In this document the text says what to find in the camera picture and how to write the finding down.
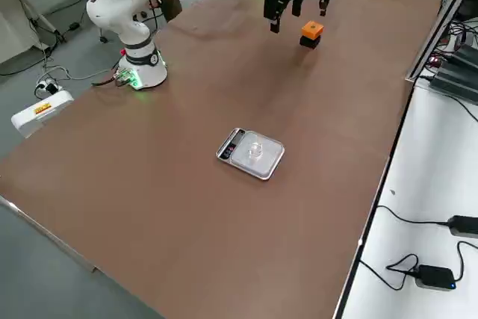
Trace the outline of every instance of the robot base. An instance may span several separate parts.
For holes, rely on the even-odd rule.
[[[166,66],[161,56],[159,56],[159,61],[154,66],[131,64],[125,56],[119,61],[117,73],[125,69],[133,70],[135,74],[135,77],[129,82],[129,85],[135,90],[158,86],[167,77]]]

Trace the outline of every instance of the kitchen scale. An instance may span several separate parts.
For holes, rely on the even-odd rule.
[[[221,161],[263,181],[268,180],[284,155],[284,145],[254,131],[235,128],[216,153]]]

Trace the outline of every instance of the brown table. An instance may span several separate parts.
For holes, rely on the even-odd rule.
[[[0,164],[0,194],[167,318],[331,318],[439,0],[201,0],[158,36],[169,78],[92,89]],[[261,182],[215,157],[280,140]]]

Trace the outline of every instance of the black power adapter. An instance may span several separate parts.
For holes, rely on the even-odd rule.
[[[421,288],[439,291],[452,291],[456,289],[455,278],[449,268],[421,264],[411,275],[415,277],[415,283]]]
[[[447,226],[452,235],[478,238],[478,218],[476,217],[453,216],[448,220]]]

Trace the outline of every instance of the orange cube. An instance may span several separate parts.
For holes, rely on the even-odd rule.
[[[302,28],[302,35],[310,40],[316,40],[323,31],[323,25],[318,22],[308,22]]]

